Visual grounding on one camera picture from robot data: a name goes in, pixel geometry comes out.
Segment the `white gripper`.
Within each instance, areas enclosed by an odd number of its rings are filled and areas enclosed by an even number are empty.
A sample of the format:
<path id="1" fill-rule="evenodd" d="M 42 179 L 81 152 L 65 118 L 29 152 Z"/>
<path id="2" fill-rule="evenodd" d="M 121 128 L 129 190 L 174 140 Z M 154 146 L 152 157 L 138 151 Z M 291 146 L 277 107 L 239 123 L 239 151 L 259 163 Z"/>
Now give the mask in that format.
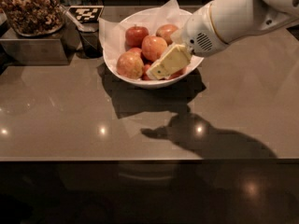
<path id="1" fill-rule="evenodd" d="M 195 11 L 187 19 L 182 31 L 177 29 L 170 35 L 170 38 L 174 43 L 146 72 L 152 80 L 170 77 L 190 64 L 192 54 L 185 45 L 180 45 L 183 42 L 193 54 L 199 57 L 214 55 L 228 47 L 228 44 L 221 39 L 214 28 L 210 4 Z"/>

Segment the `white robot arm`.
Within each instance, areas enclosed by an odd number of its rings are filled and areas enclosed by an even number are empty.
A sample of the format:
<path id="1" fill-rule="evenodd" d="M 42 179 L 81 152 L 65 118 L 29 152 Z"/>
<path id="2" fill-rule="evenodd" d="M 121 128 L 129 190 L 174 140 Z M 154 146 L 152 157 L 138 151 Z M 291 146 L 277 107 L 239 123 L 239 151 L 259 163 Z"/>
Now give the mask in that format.
<path id="1" fill-rule="evenodd" d="M 173 44 L 147 70 L 151 79 L 170 77 L 251 35 L 263 35 L 299 20 L 299 0 L 213 0 L 171 34 Z"/>

